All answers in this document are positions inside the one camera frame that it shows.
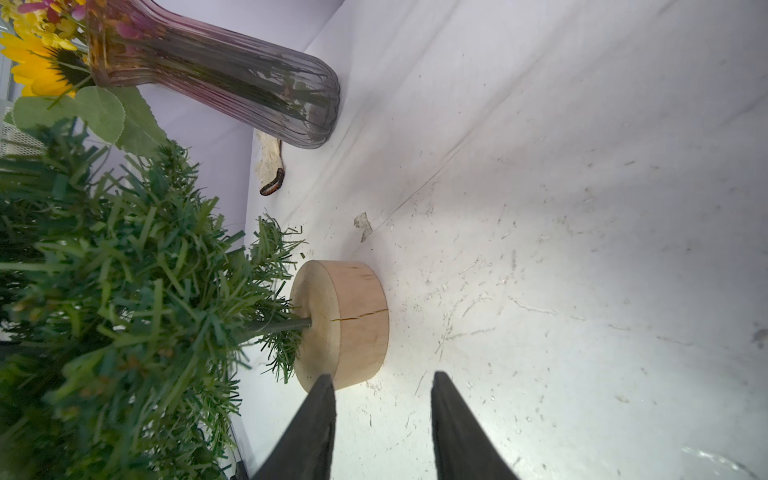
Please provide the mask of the clear string lights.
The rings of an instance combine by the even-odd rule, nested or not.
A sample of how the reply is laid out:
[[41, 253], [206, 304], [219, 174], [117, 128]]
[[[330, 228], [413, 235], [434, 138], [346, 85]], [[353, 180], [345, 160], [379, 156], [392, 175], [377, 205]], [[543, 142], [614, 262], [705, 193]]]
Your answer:
[[681, 451], [707, 465], [700, 468], [703, 479], [761, 479], [747, 465], [725, 455], [690, 446], [682, 447]]

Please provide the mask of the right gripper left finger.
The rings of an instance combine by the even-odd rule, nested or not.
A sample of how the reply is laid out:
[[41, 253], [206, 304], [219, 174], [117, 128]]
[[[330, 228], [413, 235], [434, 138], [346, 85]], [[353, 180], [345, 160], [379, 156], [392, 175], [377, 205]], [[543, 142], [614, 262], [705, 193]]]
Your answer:
[[252, 479], [328, 480], [335, 428], [335, 391], [331, 377], [322, 375]]

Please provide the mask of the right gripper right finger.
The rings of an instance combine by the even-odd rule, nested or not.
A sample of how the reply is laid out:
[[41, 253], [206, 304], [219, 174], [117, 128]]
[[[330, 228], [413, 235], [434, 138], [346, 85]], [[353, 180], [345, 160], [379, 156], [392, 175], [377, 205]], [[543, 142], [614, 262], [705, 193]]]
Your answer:
[[519, 479], [443, 371], [434, 375], [431, 422], [438, 479]]

